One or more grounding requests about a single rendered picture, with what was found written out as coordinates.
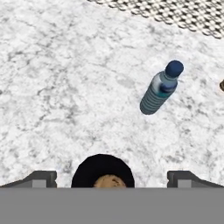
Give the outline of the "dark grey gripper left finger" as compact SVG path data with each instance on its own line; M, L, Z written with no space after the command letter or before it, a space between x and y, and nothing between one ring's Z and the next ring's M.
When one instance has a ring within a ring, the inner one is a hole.
M3 185L3 188L56 188L56 178L56 171L33 171L23 179Z

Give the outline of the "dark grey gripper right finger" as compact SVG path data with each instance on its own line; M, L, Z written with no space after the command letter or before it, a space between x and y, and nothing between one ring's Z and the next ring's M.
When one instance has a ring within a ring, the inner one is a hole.
M223 185L200 179L190 171L168 171L167 179L168 188L223 188Z

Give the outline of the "black bottle with cork stopper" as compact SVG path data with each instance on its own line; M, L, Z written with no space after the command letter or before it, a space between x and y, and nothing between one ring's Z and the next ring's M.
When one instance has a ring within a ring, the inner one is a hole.
M135 187L131 169L120 158L108 154L86 158L73 175L71 187L93 187L105 175L118 177L126 187Z

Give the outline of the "plastic bottle with blue cap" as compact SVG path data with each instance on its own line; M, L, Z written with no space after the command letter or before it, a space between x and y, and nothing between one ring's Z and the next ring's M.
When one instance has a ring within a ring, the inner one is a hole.
M157 73L140 102L140 110L145 115L153 115L174 93L178 77L184 71L184 65L178 60L170 61L164 71Z

